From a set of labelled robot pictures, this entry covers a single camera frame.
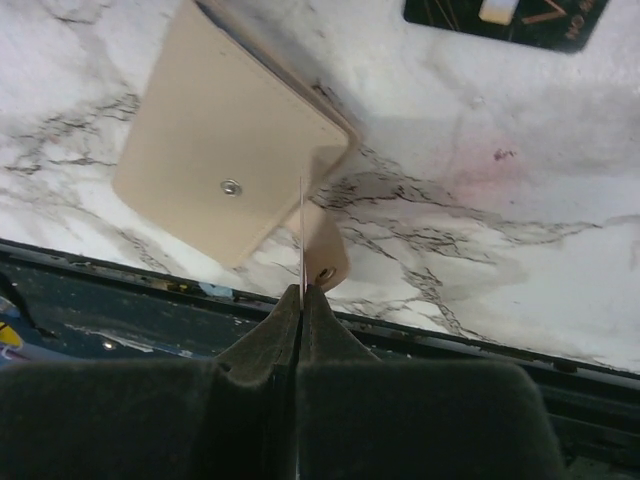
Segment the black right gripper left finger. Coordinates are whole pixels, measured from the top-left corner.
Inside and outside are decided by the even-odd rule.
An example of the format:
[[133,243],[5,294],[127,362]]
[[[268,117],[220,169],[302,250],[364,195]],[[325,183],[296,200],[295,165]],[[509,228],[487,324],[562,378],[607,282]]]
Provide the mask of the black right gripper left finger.
[[53,360],[1,374],[5,479],[292,479],[302,290],[213,359]]

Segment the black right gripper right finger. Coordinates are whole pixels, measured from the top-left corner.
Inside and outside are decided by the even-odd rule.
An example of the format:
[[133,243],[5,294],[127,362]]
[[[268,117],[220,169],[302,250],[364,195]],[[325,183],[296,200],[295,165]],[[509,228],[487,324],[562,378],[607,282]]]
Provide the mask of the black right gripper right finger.
[[519,366],[382,361],[307,288],[296,372],[304,479],[561,479],[541,394]]

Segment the gold card with magnetic stripe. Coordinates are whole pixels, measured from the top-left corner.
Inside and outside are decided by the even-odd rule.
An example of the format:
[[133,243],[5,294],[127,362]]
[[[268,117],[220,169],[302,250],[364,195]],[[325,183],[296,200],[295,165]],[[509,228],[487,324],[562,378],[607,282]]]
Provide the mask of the gold card with magnetic stripe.
[[300,300],[300,311],[304,309],[304,297],[306,291],[306,264],[305,264],[305,222],[304,222],[304,205],[305,205],[305,184],[304,184],[304,175],[301,174],[299,177],[299,235],[298,235],[298,243],[299,243],[299,300]]

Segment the beige leather card holder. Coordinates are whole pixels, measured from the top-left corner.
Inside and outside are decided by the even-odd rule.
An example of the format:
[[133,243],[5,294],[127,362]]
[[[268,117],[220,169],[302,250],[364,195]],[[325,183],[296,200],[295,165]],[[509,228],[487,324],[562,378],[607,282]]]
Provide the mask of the beige leather card holder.
[[354,153],[357,130],[217,1],[178,8],[113,179],[132,210],[227,268],[278,227],[298,237],[306,279],[332,289],[350,262],[315,192]]

